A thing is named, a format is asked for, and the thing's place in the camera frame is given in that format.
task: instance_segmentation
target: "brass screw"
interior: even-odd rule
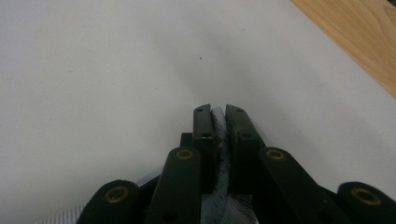
[[[108,203],[118,203],[128,197],[129,190],[125,186],[116,186],[109,189],[105,194],[105,200]]]
[[[266,152],[267,156],[273,160],[280,161],[285,159],[285,154],[283,152],[276,150],[276,149],[269,149]]]
[[[193,157],[193,153],[189,149],[181,149],[176,153],[176,156],[181,160],[188,160]]]
[[[362,203],[369,205],[380,205],[382,200],[373,194],[370,190],[362,188],[353,188],[351,191],[352,195]]]

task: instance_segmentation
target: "wooden floor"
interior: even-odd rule
[[[386,0],[291,0],[396,98],[396,7]]]

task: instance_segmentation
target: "white surface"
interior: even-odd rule
[[[291,2],[9,0],[0,223],[161,167],[206,103],[245,108],[320,185],[396,199],[396,101]]]

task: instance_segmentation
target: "gray cloth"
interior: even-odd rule
[[[218,147],[220,149],[219,176],[213,193],[202,196],[201,223],[258,223],[252,208],[251,196],[230,194],[228,192],[231,166],[227,123],[220,107],[212,110],[212,117],[218,128]],[[160,175],[161,172],[162,169],[159,169],[143,177],[136,182],[136,185],[140,187],[146,184]],[[85,204],[81,204],[36,224],[75,224],[84,206]]]

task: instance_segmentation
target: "white tabletop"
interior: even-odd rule
[[[2,1],[0,223],[161,167],[204,104],[246,109],[325,188],[396,199],[396,101],[287,0]]]

